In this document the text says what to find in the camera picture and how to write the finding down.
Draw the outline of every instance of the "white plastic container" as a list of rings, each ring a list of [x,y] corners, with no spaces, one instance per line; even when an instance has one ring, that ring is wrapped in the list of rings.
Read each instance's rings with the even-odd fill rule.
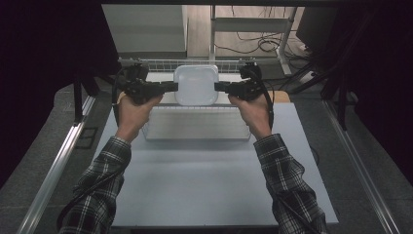
[[[178,83],[175,99],[181,105],[212,105],[218,99],[216,65],[181,65],[175,69],[173,81]]]

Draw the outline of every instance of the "wrist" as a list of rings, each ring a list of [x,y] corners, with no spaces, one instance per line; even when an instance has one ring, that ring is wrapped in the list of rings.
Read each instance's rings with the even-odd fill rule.
[[[272,134],[273,133],[271,133],[271,131],[260,132],[260,133],[255,134],[255,138],[257,140],[260,140],[262,138],[269,137]]]
[[[132,131],[131,129],[119,128],[116,132],[115,137],[119,137],[129,143],[131,143],[136,137],[138,132]]]

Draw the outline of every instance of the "cuff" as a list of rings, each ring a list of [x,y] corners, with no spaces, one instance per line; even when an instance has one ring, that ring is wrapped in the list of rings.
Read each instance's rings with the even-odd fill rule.
[[[272,162],[275,158],[288,155],[288,150],[280,134],[274,134],[257,140],[255,151],[261,164]]]

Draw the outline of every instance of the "black curtain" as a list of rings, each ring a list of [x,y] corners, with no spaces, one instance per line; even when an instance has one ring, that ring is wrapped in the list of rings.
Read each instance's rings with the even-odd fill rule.
[[[100,4],[2,1],[0,30],[3,185],[46,122],[56,91],[74,74],[92,79],[120,66]]]
[[[352,57],[356,112],[413,184],[413,9],[385,3]]]

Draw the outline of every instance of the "gray floor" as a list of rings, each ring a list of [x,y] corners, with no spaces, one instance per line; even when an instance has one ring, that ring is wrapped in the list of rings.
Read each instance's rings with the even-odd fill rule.
[[[270,78],[280,78],[279,69],[270,69],[264,74]],[[110,109],[110,87],[97,80],[101,94],[94,105],[86,128],[96,131],[90,140],[85,136],[79,140],[56,191],[41,217],[36,233],[56,233],[56,215],[71,197],[71,187],[80,173],[90,163],[94,148],[101,134]],[[308,141],[318,152],[319,171],[327,188],[339,224],[329,226],[331,233],[386,233],[376,215],[371,202],[359,182],[355,168],[322,105],[319,90],[322,84],[292,96]],[[44,177],[53,163],[70,127],[73,124],[72,87],[56,93],[55,108],[22,159],[15,172],[0,190],[0,233],[16,233],[29,206],[31,205]],[[373,181],[382,193],[394,215],[401,233],[413,233],[413,188],[401,174],[391,157],[366,130],[351,106],[347,108],[348,133],[352,138],[362,161]],[[203,233],[274,233],[271,228],[209,229]],[[130,233],[129,230],[113,230],[113,233]],[[134,233],[201,233],[200,230],[135,230]]]

